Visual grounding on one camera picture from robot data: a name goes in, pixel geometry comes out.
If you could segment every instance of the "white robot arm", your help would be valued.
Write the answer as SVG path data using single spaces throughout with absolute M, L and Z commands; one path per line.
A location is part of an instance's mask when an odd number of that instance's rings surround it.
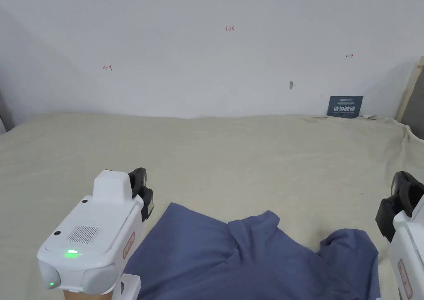
M 89 295 L 113 291 L 112 300 L 137 298 L 140 277 L 123 270 L 153 209 L 153 192 L 145 182 L 145 169 L 106 170 L 95 178 L 93 195 L 76 205 L 38 251 L 47 288 Z
M 381 201 L 378 228 L 390 242 L 390 259 L 402 299 L 424 299 L 424 186 L 397 172 L 392 195 Z

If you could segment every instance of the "mattress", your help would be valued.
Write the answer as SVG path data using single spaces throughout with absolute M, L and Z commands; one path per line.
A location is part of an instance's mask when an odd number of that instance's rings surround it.
M 379 251 L 383 298 L 399 299 L 374 218 L 396 171 L 424 180 L 422 158 L 423 141 L 391 119 L 38 116 L 0 135 L 1 298 L 63 298 L 41 286 L 38 248 L 102 170 L 145 167 L 155 209 L 143 235 L 171 202 L 224 222 L 270 210 L 312 250 L 358 228 Z

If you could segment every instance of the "blue t-shirt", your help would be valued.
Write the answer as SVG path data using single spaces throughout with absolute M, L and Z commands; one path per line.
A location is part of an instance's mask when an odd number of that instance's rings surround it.
M 172 203 L 124 272 L 140 276 L 142 300 L 380 296 L 378 253 L 365 232 L 336 231 L 315 253 L 279 221 L 267 211 L 226 224 Z

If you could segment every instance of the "speaker grille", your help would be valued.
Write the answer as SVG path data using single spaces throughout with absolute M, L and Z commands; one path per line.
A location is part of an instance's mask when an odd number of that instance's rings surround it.
M 99 232 L 99 227 L 76 226 L 66 240 L 74 243 L 91 244 Z

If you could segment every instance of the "red warning label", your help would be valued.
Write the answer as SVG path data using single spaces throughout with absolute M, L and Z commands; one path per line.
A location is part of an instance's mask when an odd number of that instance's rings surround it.
M 403 264 L 402 259 L 398 262 L 398 269 L 400 272 L 400 276 L 402 278 L 403 286 L 405 288 L 406 296 L 408 297 L 408 299 L 410 299 L 412 297 L 412 287 L 411 287 L 411 283 L 409 282 L 408 274 L 406 272 L 406 268 L 405 268 L 405 265 Z
M 122 251 L 122 255 L 124 256 L 124 259 L 127 256 L 128 251 L 130 250 L 130 248 L 131 248 L 132 244 L 134 243 L 134 241 L 135 241 L 135 232 L 132 233 L 130 239 L 128 240 L 127 244 L 125 245 L 124 250 Z

